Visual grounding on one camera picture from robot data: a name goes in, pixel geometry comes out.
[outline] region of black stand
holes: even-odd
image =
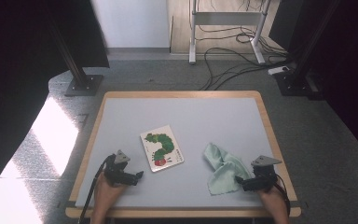
[[[315,51],[315,46],[318,43],[327,23],[332,18],[334,12],[337,9],[339,0],[334,0],[327,12],[324,14],[322,22],[317,27],[316,31],[313,33],[310,43],[304,49],[303,54],[301,55],[299,64],[293,73],[280,73],[276,74],[275,78],[278,83],[278,87],[283,96],[309,96],[309,97],[322,97],[319,91],[313,91],[310,87],[309,82],[307,81],[307,74],[310,70],[313,52]]]
[[[46,21],[48,23],[48,28],[51,32],[51,35],[54,41],[57,44],[57,47],[65,60],[65,63],[68,65],[69,70],[71,71],[74,79],[70,83],[65,96],[93,96],[96,94],[98,87],[101,84],[103,79],[102,75],[92,75],[86,76],[83,69],[78,66],[74,58],[71,55],[68,47],[63,40],[63,37],[60,33],[57,24],[55,23],[46,1],[42,1],[42,9],[45,14]]]

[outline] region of white wall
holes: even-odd
[[[106,48],[168,48],[167,0],[91,0]]]

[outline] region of power strip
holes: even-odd
[[[282,67],[277,67],[277,68],[272,68],[272,69],[269,69],[268,70],[268,74],[269,75],[274,75],[274,74],[277,74],[277,73],[282,73],[282,72],[287,72],[289,71],[290,69],[286,66],[282,66]]]

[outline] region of hand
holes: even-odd
[[[287,216],[287,208],[281,192],[272,187],[265,192],[263,189],[257,190],[256,193],[266,210],[274,218],[275,224],[289,224],[289,217]]]
[[[110,185],[103,172],[101,172],[94,190],[94,208],[91,215],[91,224],[104,223],[106,212],[126,188],[127,185]]]

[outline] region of towel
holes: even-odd
[[[208,181],[208,189],[212,195],[237,191],[241,185],[235,181],[235,176],[243,179],[251,178],[249,171],[241,159],[210,143],[205,148],[204,156],[214,168],[214,173]]]

